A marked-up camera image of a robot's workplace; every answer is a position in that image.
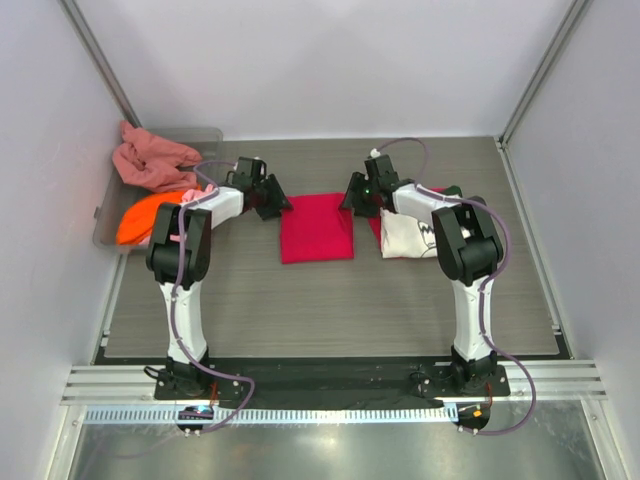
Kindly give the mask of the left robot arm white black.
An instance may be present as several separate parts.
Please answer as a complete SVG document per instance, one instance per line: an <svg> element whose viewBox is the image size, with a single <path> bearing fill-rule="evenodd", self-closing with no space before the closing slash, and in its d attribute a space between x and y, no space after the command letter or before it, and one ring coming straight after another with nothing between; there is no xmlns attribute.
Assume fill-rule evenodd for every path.
<svg viewBox="0 0 640 480"><path fill-rule="evenodd" d="M238 158L220 185L200 166L195 173L207 183L205 189L158 207L146 253L169 328L165 366L144 369L156 381L154 396L160 400L199 398L217 379L228 377L212 371L202 326L202 283L210 266L213 230L251 210L269 220L292 208L260 158Z"/></svg>

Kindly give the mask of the dark green t-shirt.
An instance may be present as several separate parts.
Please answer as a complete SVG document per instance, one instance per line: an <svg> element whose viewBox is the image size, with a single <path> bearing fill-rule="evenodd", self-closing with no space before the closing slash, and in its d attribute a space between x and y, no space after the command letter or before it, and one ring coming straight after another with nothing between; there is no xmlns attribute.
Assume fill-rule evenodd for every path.
<svg viewBox="0 0 640 480"><path fill-rule="evenodd" d="M456 186L456 185L452 185L452 186L442 190L441 194L444 195L444 196L451 196L451 197L458 197L458 198L462 197L461 188L459 186Z"/></svg>

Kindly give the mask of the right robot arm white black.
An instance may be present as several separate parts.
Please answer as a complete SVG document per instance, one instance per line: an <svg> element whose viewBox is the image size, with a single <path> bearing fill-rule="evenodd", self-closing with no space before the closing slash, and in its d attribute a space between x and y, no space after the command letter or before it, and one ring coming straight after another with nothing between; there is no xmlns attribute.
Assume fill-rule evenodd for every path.
<svg viewBox="0 0 640 480"><path fill-rule="evenodd" d="M504 256L491 212L482 198L466 198L457 186L433 190L402 179L391 158L377 151L364 166L352 174L340 208L366 217L386 210L433 230L440 269L454 292L448 381L459 393L482 389L497 372L490 296Z"/></svg>

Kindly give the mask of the white printed t-shirt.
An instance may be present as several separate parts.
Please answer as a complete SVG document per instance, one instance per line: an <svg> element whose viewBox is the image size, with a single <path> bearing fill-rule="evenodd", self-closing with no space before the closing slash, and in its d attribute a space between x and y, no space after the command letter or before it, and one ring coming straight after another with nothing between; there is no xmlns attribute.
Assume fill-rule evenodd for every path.
<svg viewBox="0 0 640 480"><path fill-rule="evenodd" d="M437 256L435 233L414 217L381 211L381 253L384 259L422 259Z"/></svg>

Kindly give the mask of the crimson red polo shirt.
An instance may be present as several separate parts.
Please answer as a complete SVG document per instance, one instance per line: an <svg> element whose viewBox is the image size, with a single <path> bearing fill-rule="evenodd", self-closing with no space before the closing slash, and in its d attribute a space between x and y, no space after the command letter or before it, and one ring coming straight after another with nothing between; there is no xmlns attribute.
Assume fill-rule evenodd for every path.
<svg viewBox="0 0 640 480"><path fill-rule="evenodd" d="M284 210L280 227L283 264L352 260L353 218L342 209L342 193L289 197L292 209Z"/></svg>

